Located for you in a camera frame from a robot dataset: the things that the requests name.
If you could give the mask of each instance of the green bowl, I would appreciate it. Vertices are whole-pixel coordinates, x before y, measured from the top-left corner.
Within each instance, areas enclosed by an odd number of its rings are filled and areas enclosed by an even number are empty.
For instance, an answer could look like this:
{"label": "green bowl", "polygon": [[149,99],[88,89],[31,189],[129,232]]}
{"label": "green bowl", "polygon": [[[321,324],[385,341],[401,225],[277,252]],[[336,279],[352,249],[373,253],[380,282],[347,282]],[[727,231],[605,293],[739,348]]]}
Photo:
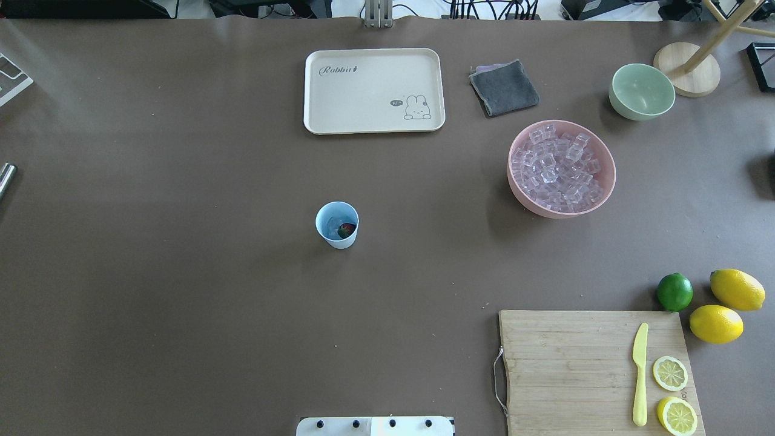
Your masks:
{"label": "green bowl", "polygon": [[608,99],[619,115],[645,121],[670,110],[676,101],[676,92],[662,71],[651,65],[627,64],[614,74]]}

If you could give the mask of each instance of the wooden cutting board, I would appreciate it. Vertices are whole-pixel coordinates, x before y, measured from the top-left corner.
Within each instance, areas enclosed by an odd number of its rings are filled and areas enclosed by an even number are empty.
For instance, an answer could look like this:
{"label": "wooden cutting board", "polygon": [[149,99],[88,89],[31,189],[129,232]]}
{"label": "wooden cutting board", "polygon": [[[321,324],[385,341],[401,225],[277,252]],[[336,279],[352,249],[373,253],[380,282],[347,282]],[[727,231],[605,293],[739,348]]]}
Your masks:
{"label": "wooden cutting board", "polygon": [[[649,325],[646,349],[648,421],[632,422],[637,368],[632,345],[641,323]],[[677,313],[625,311],[502,310],[509,436],[601,434],[669,436],[656,417],[666,396],[684,398],[705,435],[684,330]],[[670,355],[686,365],[689,381],[671,392],[656,384],[652,366]]]}

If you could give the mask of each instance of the yellow knife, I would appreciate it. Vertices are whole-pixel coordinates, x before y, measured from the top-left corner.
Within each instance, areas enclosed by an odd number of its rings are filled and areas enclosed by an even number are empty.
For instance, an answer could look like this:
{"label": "yellow knife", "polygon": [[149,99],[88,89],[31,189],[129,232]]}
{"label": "yellow knife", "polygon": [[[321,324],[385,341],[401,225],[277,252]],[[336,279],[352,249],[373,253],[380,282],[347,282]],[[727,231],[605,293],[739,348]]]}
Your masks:
{"label": "yellow knife", "polygon": [[632,405],[632,422],[638,427],[646,425],[646,341],[649,337],[649,325],[640,324],[632,346],[632,360],[638,366],[638,381],[635,385],[635,402]]}

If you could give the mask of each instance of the brown tabletop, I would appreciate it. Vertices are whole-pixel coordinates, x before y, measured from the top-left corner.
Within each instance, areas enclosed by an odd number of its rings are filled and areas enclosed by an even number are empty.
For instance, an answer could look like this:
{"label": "brown tabletop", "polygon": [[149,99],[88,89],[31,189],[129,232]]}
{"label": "brown tabletop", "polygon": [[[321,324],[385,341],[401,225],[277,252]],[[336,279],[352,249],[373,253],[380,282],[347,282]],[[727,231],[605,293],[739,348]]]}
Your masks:
{"label": "brown tabletop", "polygon": [[[736,34],[718,89],[636,123],[608,103],[623,64],[651,64],[714,24],[401,19],[0,20],[0,52],[35,84],[0,108],[3,434],[293,434],[302,417],[439,414],[505,434],[492,388],[498,311],[659,310],[681,317],[708,434],[771,434],[771,302],[710,345],[687,327],[708,275],[775,287],[772,95]],[[315,50],[429,47],[446,123],[318,137],[303,125]],[[488,119],[471,66],[522,60],[538,106]],[[600,209],[548,220],[506,180],[523,127],[568,119],[610,147]],[[354,205],[356,243],[315,232]]]}

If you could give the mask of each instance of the lemon slice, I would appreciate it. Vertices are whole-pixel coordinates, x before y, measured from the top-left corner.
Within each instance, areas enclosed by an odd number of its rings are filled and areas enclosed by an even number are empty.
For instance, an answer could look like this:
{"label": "lemon slice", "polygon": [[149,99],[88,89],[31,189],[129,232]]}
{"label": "lemon slice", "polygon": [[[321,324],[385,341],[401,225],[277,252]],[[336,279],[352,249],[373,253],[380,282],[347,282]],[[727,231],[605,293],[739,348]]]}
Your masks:
{"label": "lemon slice", "polygon": [[656,384],[673,392],[685,388],[689,382],[684,364],[670,356],[662,356],[654,362],[654,379]]}
{"label": "lemon slice", "polygon": [[674,436],[689,436],[697,430],[694,408],[677,396],[666,396],[656,405],[662,427]]}

